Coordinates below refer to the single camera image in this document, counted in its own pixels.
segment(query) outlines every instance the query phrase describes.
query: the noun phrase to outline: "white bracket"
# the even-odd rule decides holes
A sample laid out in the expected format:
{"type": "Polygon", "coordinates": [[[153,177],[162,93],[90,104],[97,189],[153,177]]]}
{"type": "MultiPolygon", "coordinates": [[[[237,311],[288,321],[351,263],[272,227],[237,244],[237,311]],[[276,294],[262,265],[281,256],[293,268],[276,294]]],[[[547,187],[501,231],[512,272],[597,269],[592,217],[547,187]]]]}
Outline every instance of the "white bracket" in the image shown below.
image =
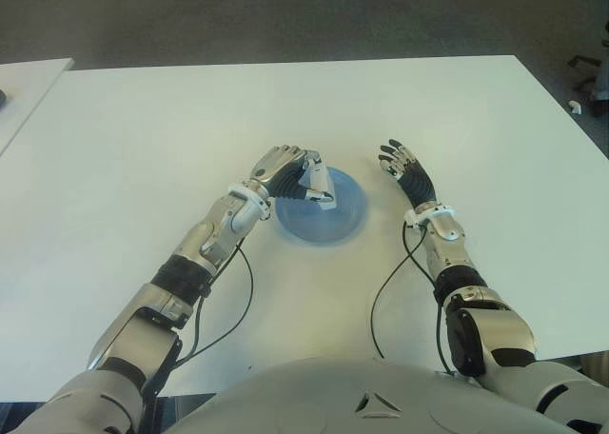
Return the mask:
{"type": "Polygon", "coordinates": [[[453,217],[455,216],[455,209],[451,206],[443,206],[438,204],[435,207],[428,208],[421,213],[415,212],[414,208],[406,211],[403,216],[403,220],[410,227],[421,227],[427,220],[437,215],[444,215],[444,213],[450,213],[453,217]]]}
{"type": "Polygon", "coordinates": [[[251,204],[257,207],[261,212],[261,220],[268,220],[270,217],[270,206],[261,198],[256,191],[249,189],[241,184],[232,184],[228,186],[229,193],[236,193],[238,196],[246,198],[251,204]]]}
{"type": "Polygon", "coordinates": [[[334,201],[329,203],[317,203],[322,210],[331,210],[336,208],[336,192],[334,191],[334,182],[327,170],[325,161],[321,160],[318,163],[309,166],[311,188],[318,191],[326,191],[332,195],[334,201]]]}

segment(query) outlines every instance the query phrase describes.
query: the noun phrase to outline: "triangular logo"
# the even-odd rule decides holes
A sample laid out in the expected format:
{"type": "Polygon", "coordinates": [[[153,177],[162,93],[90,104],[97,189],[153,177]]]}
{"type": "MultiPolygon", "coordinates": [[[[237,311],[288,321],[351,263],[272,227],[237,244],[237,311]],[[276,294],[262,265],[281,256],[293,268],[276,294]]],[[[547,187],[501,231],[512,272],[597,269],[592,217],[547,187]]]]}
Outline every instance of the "triangular logo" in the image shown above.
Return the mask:
{"type": "Polygon", "coordinates": [[[374,391],[366,391],[355,409],[361,418],[400,418],[402,410],[374,391]]]}

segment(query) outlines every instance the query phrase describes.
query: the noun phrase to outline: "chair leg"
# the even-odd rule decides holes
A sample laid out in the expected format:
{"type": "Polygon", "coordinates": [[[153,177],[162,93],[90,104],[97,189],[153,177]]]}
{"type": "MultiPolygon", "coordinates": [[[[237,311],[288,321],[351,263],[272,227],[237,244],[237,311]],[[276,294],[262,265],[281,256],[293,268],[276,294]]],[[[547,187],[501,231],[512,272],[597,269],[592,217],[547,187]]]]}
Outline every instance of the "chair leg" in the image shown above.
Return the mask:
{"type": "Polygon", "coordinates": [[[597,58],[590,58],[589,56],[575,55],[573,58],[571,58],[567,62],[567,65],[569,65],[571,68],[574,68],[575,66],[578,65],[578,61],[583,61],[584,63],[588,63],[589,65],[592,65],[592,66],[600,66],[600,63],[601,63],[601,61],[598,60],[597,58]]]}
{"type": "Polygon", "coordinates": [[[577,85],[575,85],[573,87],[573,91],[581,91],[581,89],[583,89],[584,85],[592,84],[596,80],[597,80],[596,77],[588,77],[587,79],[584,79],[581,82],[579,82],[577,85]]]}

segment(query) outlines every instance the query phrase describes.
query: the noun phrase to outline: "robot forearm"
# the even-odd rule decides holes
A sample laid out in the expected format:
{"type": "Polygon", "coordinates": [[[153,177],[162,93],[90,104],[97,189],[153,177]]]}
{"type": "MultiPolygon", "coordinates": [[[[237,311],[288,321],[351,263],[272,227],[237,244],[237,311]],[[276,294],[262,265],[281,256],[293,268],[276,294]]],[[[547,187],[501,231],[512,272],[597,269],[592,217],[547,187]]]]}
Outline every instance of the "robot forearm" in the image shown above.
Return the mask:
{"type": "Polygon", "coordinates": [[[229,188],[177,246],[149,284],[135,294],[76,376],[15,432],[124,434],[137,431],[143,407],[163,388],[182,343],[181,329],[214,276],[256,222],[269,216],[269,197],[331,201],[298,184],[317,152],[272,148],[250,179],[229,188]]]}
{"type": "Polygon", "coordinates": [[[536,362],[531,329],[476,270],[453,210],[437,201],[412,153],[397,141],[390,144],[381,147],[391,155],[380,156],[381,167],[411,200],[405,221],[426,228],[427,265],[434,296],[446,314],[454,366],[485,388],[558,422],[606,424],[609,390],[567,366],[536,362]]]}

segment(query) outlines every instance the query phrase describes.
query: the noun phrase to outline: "black cable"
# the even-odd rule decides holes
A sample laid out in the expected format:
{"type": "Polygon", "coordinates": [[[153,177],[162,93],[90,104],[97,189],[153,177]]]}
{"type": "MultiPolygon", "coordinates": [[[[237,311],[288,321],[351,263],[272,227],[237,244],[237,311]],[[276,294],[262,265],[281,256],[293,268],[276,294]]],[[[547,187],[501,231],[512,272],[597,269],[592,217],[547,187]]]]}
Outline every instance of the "black cable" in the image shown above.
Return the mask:
{"type": "MultiPolygon", "coordinates": [[[[247,270],[249,272],[249,299],[247,300],[247,306],[246,309],[244,310],[244,313],[241,315],[241,318],[237,321],[237,323],[231,328],[229,329],[227,332],[225,332],[222,336],[220,336],[218,339],[216,339],[215,341],[213,341],[212,343],[204,346],[203,348],[201,348],[200,350],[193,352],[192,354],[186,355],[186,357],[184,357],[182,360],[180,360],[179,362],[176,363],[176,365],[173,367],[174,369],[177,367],[180,367],[181,365],[185,364],[186,362],[190,361],[192,358],[194,358],[195,356],[203,353],[204,351],[208,350],[209,348],[213,347],[214,345],[218,344],[220,341],[222,341],[228,334],[230,334],[232,331],[234,331],[235,329],[237,329],[237,327],[241,324],[241,322],[244,320],[244,318],[247,315],[247,312],[249,311],[249,307],[251,306],[251,301],[252,298],[254,297],[254,273],[251,270],[251,265],[249,264],[249,261],[246,257],[246,254],[244,253],[243,250],[241,250],[241,243],[243,242],[243,240],[237,245],[237,247],[235,248],[235,252],[233,253],[236,254],[237,251],[239,253],[241,253],[241,256],[243,256],[244,261],[246,262],[247,265],[247,270]]],[[[228,263],[230,262],[232,258],[229,258],[228,261],[226,261],[226,265],[223,266],[226,267],[228,265],[228,263]]],[[[214,280],[216,280],[218,278],[218,275],[220,275],[221,272],[219,272],[216,277],[214,277],[214,280]]]]}
{"type": "MultiPolygon", "coordinates": [[[[434,279],[431,277],[431,275],[429,275],[429,272],[427,272],[425,269],[422,268],[422,266],[419,264],[419,262],[415,258],[415,255],[413,254],[421,243],[418,243],[417,246],[412,251],[410,251],[410,248],[408,248],[408,243],[406,242],[406,223],[404,223],[404,226],[402,227],[402,243],[403,243],[404,249],[406,250],[406,254],[410,257],[412,262],[419,268],[419,271],[427,278],[427,280],[431,283],[431,285],[433,287],[435,287],[436,284],[434,284],[434,279]]],[[[442,320],[442,306],[440,304],[438,304],[438,315],[436,316],[436,347],[438,348],[438,354],[440,355],[440,361],[442,361],[442,366],[444,367],[444,370],[446,371],[447,374],[452,375],[452,371],[450,370],[450,367],[448,367],[448,364],[446,363],[446,360],[444,359],[444,353],[442,352],[442,343],[440,342],[440,321],[441,320],[442,320]]]]}
{"type": "MultiPolygon", "coordinates": [[[[233,258],[237,254],[237,251],[241,248],[241,245],[243,244],[245,239],[246,238],[244,237],[241,241],[239,241],[237,243],[237,246],[235,247],[233,252],[230,254],[230,256],[228,257],[226,262],[222,265],[222,267],[220,267],[220,270],[218,272],[216,272],[216,275],[213,276],[211,281],[209,281],[209,286],[212,286],[213,283],[216,280],[218,280],[218,278],[222,275],[222,273],[225,271],[225,269],[228,267],[228,265],[232,262],[233,258]]],[[[203,300],[204,300],[204,297],[201,296],[199,298],[199,301],[197,304],[197,313],[195,314],[195,317],[194,317],[194,339],[192,341],[192,347],[190,348],[190,351],[186,354],[186,356],[184,358],[181,358],[180,360],[175,362],[175,365],[173,365],[174,369],[180,367],[186,361],[188,361],[190,358],[192,358],[195,350],[197,349],[197,346],[199,346],[199,338],[201,336],[201,310],[203,307],[203,300]]]]}
{"type": "Polygon", "coordinates": [[[438,354],[440,355],[440,361],[442,361],[442,365],[444,366],[444,370],[448,375],[452,375],[452,371],[446,360],[444,359],[444,354],[442,353],[442,344],[440,343],[440,321],[442,319],[442,306],[438,304],[438,316],[436,317],[436,347],[438,348],[438,354]]]}
{"type": "Polygon", "coordinates": [[[417,247],[415,247],[415,249],[412,251],[410,251],[410,248],[408,248],[408,243],[406,242],[406,222],[404,222],[403,227],[402,227],[402,243],[403,243],[404,249],[406,250],[406,254],[410,257],[410,259],[415,264],[415,266],[419,268],[419,271],[422,273],[422,275],[424,275],[427,278],[427,280],[429,281],[429,283],[435,288],[436,284],[434,283],[434,279],[431,278],[431,275],[429,275],[429,272],[427,272],[425,269],[422,268],[422,266],[419,264],[419,262],[415,258],[415,255],[413,254],[421,243],[418,243],[417,247]]]}
{"type": "MultiPolygon", "coordinates": [[[[403,224],[403,229],[402,229],[402,234],[403,235],[405,233],[405,230],[406,230],[406,223],[403,224]]],[[[419,246],[422,244],[422,241],[425,238],[425,234],[426,233],[427,233],[427,229],[424,228],[422,236],[421,236],[421,240],[419,241],[419,243],[417,244],[417,246],[415,247],[415,249],[413,251],[416,251],[417,248],[419,248],[419,246]]],[[[408,261],[408,258],[412,258],[412,253],[408,253],[406,255],[406,257],[403,260],[401,260],[398,263],[398,265],[391,271],[391,273],[389,274],[389,277],[387,277],[385,279],[385,281],[383,282],[383,284],[381,285],[381,287],[377,291],[377,295],[374,297],[374,302],[372,303],[372,309],[370,310],[370,332],[372,333],[372,342],[374,343],[374,346],[377,349],[377,352],[379,353],[379,355],[381,355],[381,358],[384,358],[384,355],[381,352],[381,348],[379,347],[379,343],[377,342],[377,336],[376,336],[376,334],[374,332],[374,309],[377,306],[377,302],[379,301],[379,297],[381,296],[381,293],[383,292],[384,288],[387,286],[387,284],[389,283],[391,278],[395,275],[395,273],[400,269],[400,267],[402,267],[402,265],[406,261],[408,261]]]]}

